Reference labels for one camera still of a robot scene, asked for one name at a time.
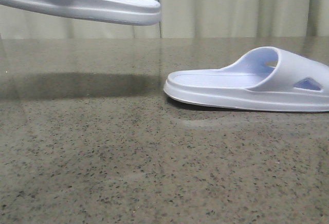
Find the beige background curtain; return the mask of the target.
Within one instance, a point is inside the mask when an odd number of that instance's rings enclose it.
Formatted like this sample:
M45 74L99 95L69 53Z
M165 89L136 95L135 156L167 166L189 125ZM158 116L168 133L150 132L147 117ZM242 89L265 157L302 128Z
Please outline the beige background curtain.
M3 39L327 36L328 0L159 0L162 20L127 26L1 6Z

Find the light blue slipper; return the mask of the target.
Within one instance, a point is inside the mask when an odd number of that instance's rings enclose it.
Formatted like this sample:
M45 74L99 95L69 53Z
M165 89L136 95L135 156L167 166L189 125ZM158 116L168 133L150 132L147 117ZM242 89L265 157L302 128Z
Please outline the light blue slipper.
M1 0L1 5L81 20L148 26L161 20L156 0Z
M221 69L172 72L164 92L200 106L324 112L328 111L328 66L276 47L259 47Z

